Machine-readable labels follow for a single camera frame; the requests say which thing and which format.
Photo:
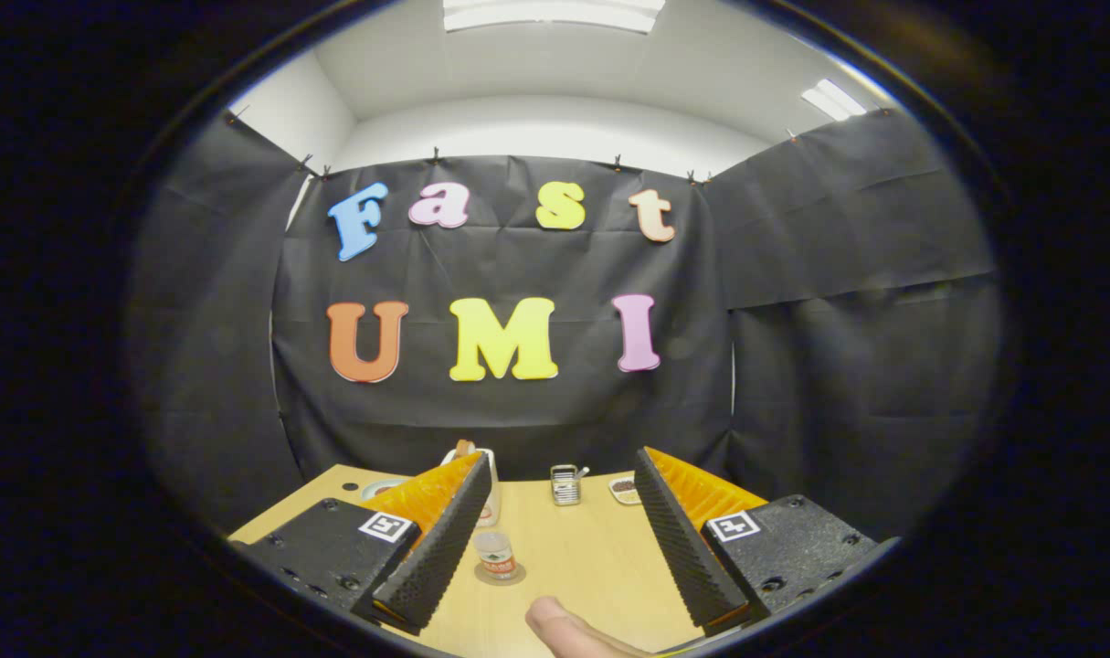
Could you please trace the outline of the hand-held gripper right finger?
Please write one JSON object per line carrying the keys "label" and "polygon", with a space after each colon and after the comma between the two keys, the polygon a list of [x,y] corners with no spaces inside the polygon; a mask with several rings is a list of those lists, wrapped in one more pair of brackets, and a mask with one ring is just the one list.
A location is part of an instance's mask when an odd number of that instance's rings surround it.
{"label": "hand-held gripper right finger", "polygon": [[803,494],[769,503],[653,447],[637,452],[634,483],[705,636],[817,599],[897,545],[872,540]]}

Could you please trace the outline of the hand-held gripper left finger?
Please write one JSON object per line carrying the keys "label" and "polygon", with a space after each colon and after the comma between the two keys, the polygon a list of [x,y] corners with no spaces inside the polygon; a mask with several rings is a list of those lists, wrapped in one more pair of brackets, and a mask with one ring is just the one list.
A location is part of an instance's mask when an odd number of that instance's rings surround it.
{"label": "hand-held gripper left finger", "polygon": [[324,497],[236,547],[312,603],[418,634],[450,587],[491,489],[490,459],[474,452],[366,503]]}

